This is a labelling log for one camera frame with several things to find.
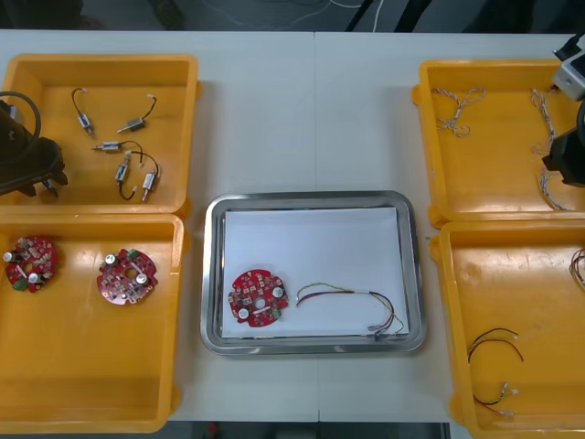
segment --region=black cable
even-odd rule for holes
[[[577,112],[577,136],[582,146],[585,146],[585,102],[582,102]]]
[[[30,149],[30,147],[37,142],[38,137],[40,136],[40,111],[38,110],[38,107],[35,105],[35,103],[32,101],[32,99],[30,99],[28,96],[26,96],[23,93],[19,93],[18,91],[0,91],[0,98],[2,98],[4,96],[14,96],[16,98],[20,98],[23,101],[25,101],[28,105],[30,105],[30,109],[33,111],[33,114],[35,115],[35,132],[33,133],[32,137],[28,141],[27,145],[22,149],[20,154],[17,154],[15,157],[12,157],[9,160],[1,161],[0,166],[12,165],[12,164],[18,162],[20,159],[22,159],[28,153],[28,150]]]
[[[357,26],[357,23],[360,22],[360,20],[362,19],[362,16],[364,16],[364,14],[367,12],[369,7],[372,6],[372,3],[374,3],[374,0],[364,0],[364,3],[362,3],[361,6],[359,7],[359,9],[357,9],[356,14],[349,22],[349,25],[347,25],[346,32],[353,32],[354,31],[354,29]]]
[[[120,145],[126,145],[126,144],[135,144],[136,146],[138,146],[138,148],[140,149],[140,165],[142,166],[143,164],[143,158],[144,158],[144,150],[142,145],[140,145],[138,142],[135,142],[134,140],[125,140],[124,142],[120,142]]]
[[[150,154],[147,153],[139,153],[138,151],[130,151],[130,154],[140,154],[140,155],[146,155],[148,158],[150,158],[154,165],[156,166],[156,177],[158,178],[158,175],[160,174],[160,167],[158,165],[158,163],[156,162],[156,160],[154,160],[154,157],[152,157]]]
[[[75,107],[75,110],[77,110],[77,114],[79,116],[81,116],[83,113],[80,111],[80,107],[77,106],[77,103],[75,103],[75,93],[77,93],[78,91],[83,91],[83,89],[81,87],[78,87],[77,89],[74,89],[71,92],[71,100],[73,101],[73,106]]]
[[[136,193],[136,189],[134,189],[132,191],[132,195],[130,195],[130,197],[126,197],[123,193],[123,190],[122,190],[122,181],[121,181],[118,183],[118,193],[120,194],[120,197],[124,198],[126,201],[130,201],[134,197],[134,194]]]
[[[150,107],[150,110],[143,116],[143,119],[146,119],[146,117],[148,117],[148,115],[153,112],[154,110],[154,106],[156,105],[156,96],[153,96],[153,105]]]

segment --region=white paper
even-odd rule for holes
[[[371,334],[388,309],[370,294],[318,296],[296,307],[297,291],[325,282],[383,294],[408,333],[396,209],[321,209],[227,212],[222,337],[294,337]],[[282,316],[267,327],[238,323],[228,294],[242,273],[269,270],[289,296]],[[303,294],[332,291],[316,286]],[[387,333],[400,329],[395,319]]]

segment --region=wire bundle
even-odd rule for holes
[[[479,102],[485,97],[485,88],[484,87],[473,87],[471,90],[467,92],[467,94],[460,100],[455,93],[452,93],[448,90],[444,89],[431,89],[433,93],[442,94],[443,96],[447,96],[448,98],[453,99],[457,103],[457,110],[455,111],[455,115],[447,120],[442,119],[441,117],[437,117],[437,121],[441,124],[437,124],[437,128],[440,130],[451,130],[457,137],[466,137],[472,131],[471,127],[468,125],[457,125],[457,121],[461,116],[461,111],[467,105],[471,105],[472,103]]]
[[[522,356],[522,353],[520,353],[520,351],[518,350],[516,345],[514,345],[514,343],[512,343],[512,341],[511,341],[511,340],[516,340],[516,339],[518,339],[518,334],[514,331],[511,331],[510,329],[505,328],[505,327],[495,327],[494,329],[490,329],[489,331],[486,331],[483,334],[481,334],[480,336],[478,336],[473,341],[472,345],[467,350],[467,362],[471,363],[472,355],[477,350],[477,348],[479,346],[481,346],[483,343],[488,343],[488,342],[506,343],[507,345],[511,346],[514,349],[516,354],[524,362],[524,357]],[[500,390],[500,395],[497,398],[495,398],[493,400],[480,400],[479,398],[477,398],[474,395],[473,400],[475,402],[477,402],[478,404],[483,405],[487,410],[489,410],[491,412],[498,413],[498,414],[501,414],[504,416],[514,416],[514,414],[512,412],[505,411],[505,410],[496,410],[496,409],[492,408],[492,406],[503,401],[508,396],[516,395],[516,394],[518,394],[518,390],[517,389],[509,389],[508,383],[504,382],[502,384],[502,389]]]
[[[557,136],[557,131],[555,130],[555,127],[552,123],[552,119],[550,118],[550,114],[548,113],[547,108],[547,97],[550,94],[556,92],[557,90],[558,88],[553,86],[547,93],[543,94],[536,89],[532,89],[531,98],[532,104],[535,107],[537,107],[537,109],[540,111],[542,117],[544,118],[545,122],[548,125],[548,146],[544,146],[543,144],[534,144],[532,146],[532,152],[535,154],[539,155],[548,154],[550,152],[550,147],[552,146],[552,143],[555,140],[555,137]],[[553,197],[550,195],[550,192],[548,191],[548,181],[552,177],[557,176],[558,172],[550,172],[545,167],[541,167],[540,175],[538,177],[538,186],[540,187],[540,191],[543,195],[543,198],[551,208],[556,210],[568,210],[563,205],[558,203],[555,199],[553,199]]]
[[[314,286],[328,286],[329,288],[334,289],[335,291],[320,291],[320,292],[316,292],[316,293],[310,293],[307,295],[304,295],[303,297],[300,297],[300,294],[302,291],[306,290],[307,288],[311,288]],[[308,284],[306,286],[304,286],[303,288],[301,288],[297,294],[296,294],[296,306],[300,306],[303,302],[313,298],[313,297],[317,297],[319,295],[328,295],[328,294],[368,294],[371,295],[372,297],[375,297],[377,300],[379,300],[383,306],[385,306],[387,308],[387,310],[389,311],[389,316],[388,319],[382,323],[381,325],[372,325],[367,327],[368,331],[372,331],[374,334],[374,339],[375,340],[379,340],[380,336],[386,332],[390,326],[392,325],[392,322],[394,322],[394,319],[396,319],[400,324],[400,329],[398,331],[395,332],[395,334],[398,334],[402,329],[404,329],[404,322],[402,320],[400,320],[400,318],[396,315],[396,313],[394,312],[394,305],[392,304],[392,302],[390,302],[390,300],[385,297],[383,294],[380,293],[376,293],[373,291],[356,291],[356,290],[350,290],[347,288],[342,288],[340,286],[335,286],[335,285],[331,285],[325,282],[317,282],[314,284]]]
[[[570,258],[569,273],[583,292],[585,292],[585,280],[580,272],[580,262],[585,259],[585,249],[577,250]]]

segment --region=red and black wires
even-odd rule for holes
[[[585,292],[585,280],[581,275],[580,271],[580,263],[585,259],[585,249],[577,250],[573,253],[573,256],[570,258],[570,265],[569,265],[569,273],[570,276],[575,281],[575,284],[579,286],[579,288]]]
[[[319,291],[319,292],[315,292],[315,293],[310,293],[307,295],[304,295],[303,297],[301,297],[301,292],[308,289],[308,288],[312,288],[314,286],[327,286],[329,288],[332,288],[334,291]],[[386,321],[384,323],[382,323],[381,325],[372,325],[367,327],[368,331],[372,331],[373,332],[373,336],[375,340],[379,340],[380,337],[382,336],[382,334],[384,334],[389,328],[390,326],[392,326],[392,322],[394,322],[394,319],[396,319],[400,324],[401,327],[398,331],[396,331],[395,334],[398,334],[402,329],[404,329],[404,322],[402,320],[400,320],[400,318],[398,316],[396,316],[396,313],[394,312],[394,305],[392,304],[392,302],[390,302],[390,300],[385,297],[383,294],[380,293],[376,293],[374,291],[356,291],[356,290],[350,290],[347,288],[342,288],[340,286],[335,286],[335,285],[331,285],[325,282],[317,282],[314,284],[308,284],[306,286],[304,286],[303,288],[301,288],[297,294],[296,294],[296,306],[300,306],[303,302],[306,302],[307,300],[313,298],[313,297],[317,297],[319,295],[331,295],[331,294],[368,294],[372,297],[375,297],[378,301],[380,301],[380,303],[382,305],[384,305],[387,310],[389,311],[389,316],[386,319]]]
[[[516,340],[518,338],[518,334],[510,329],[505,327],[495,327],[494,329],[490,329],[489,331],[484,332],[483,334],[479,335],[472,343],[472,345],[467,350],[467,362],[471,363],[473,353],[479,348],[482,344],[489,343],[489,342],[497,342],[497,343],[505,343],[509,345],[514,352],[518,355],[521,361],[524,362],[524,357],[522,353],[516,345],[511,340]],[[473,400],[480,405],[483,405],[487,410],[501,414],[504,416],[514,416],[514,414],[510,411],[505,410],[497,410],[492,406],[496,405],[497,403],[503,401],[505,398],[511,395],[518,394],[517,389],[510,389],[508,387],[508,383],[504,382],[502,384],[502,389],[500,390],[500,395],[493,399],[493,400],[480,400],[475,395],[473,396]]]

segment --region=black wire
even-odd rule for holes
[[[577,112],[577,136],[581,146],[585,146],[585,102],[582,102]]]
[[[494,331],[505,331],[505,332],[509,332],[510,334],[514,334],[515,336],[518,336],[517,332],[511,331],[507,327],[495,327],[494,329],[490,329],[489,331],[485,331],[483,334],[480,334],[479,336],[477,336],[477,338],[473,341],[472,345],[474,345],[477,342],[477,340],[479,340],[481,337],[487,336],[488,334],[490,334]]]
[[[146,155],[148,158],[150,158],[154,162],[154,165],[156,166],[156,177],[158,178],[158,175],[160,174],[160,172],[159,172],[160,168],[159,168],[158,163],[156,163],[156,160],[154,160],[154,157],[152,157],[150,154],[147,154],[147,153],[139,153],[138,151],[129,151],[129,152],[130,152],[130,154]]]
[[[78,91],[82,91],[83,89],[81,87],[78,87],[77,89],[73,90],[71,92],[71,100],[73,101],[73,106],[75,107],[75,109],[77,110],[77,114],[79,116],[82,115],[82,112],[80,111],[80,107],[77,106],[77,103],[75,103],[75,93],[77,93]]]
[[[118,193],[120,194],[120,197],[124,198],[126,201],[130,201],[134,197],[134,194],[136,193],[136,191],[133,190],[132,195],[130,197],[126,197],[123,193],[123,190],[122,190],[122,181],[121,181],[118,183]]]
[[[30,99],[28,96],[26,96],[23,93],[19,93],[18,91],[0,91],[0,98],[2,98],[4,96],[14,96],[16,98],[20,98],[23,101],[25,101],[28,105],[30,105],[31,110],[33,111],[33,114],[35,115],[35,132],[33,133],[33,136],[28,141],[27,145],[22,149],[20,154],[17,154],[15,157],[10,158],[9,160],[1,161],[0,166],[12,165],[12,164],[16,163],[17,161],[19,161],[20,159],[22,159],[28,153],[28,150],[30,149],[30,147],[37,142],[38,137],[40,136],[40,111],[38,110],[38,107],[35,105],[35,103],[32,101],[32,99]]]
[[[140,145],[138,142],[135,142],[134,140],[126,140],[124,142],[120,142],[120,145],[126,145],[126,144],[135,144],[136,146],[138,146],[140,148],[140,164],[142,164],[143,157],[144,157],[144,150],[143,150],[142,145]]]
[[[150,107],[150,110],[143,116],[143,119],[146,119],[146,117],[148,117],[148,115],[153,112],[154,110],[154,106],[156,105],[156,96],[153,96],[153,105]]]

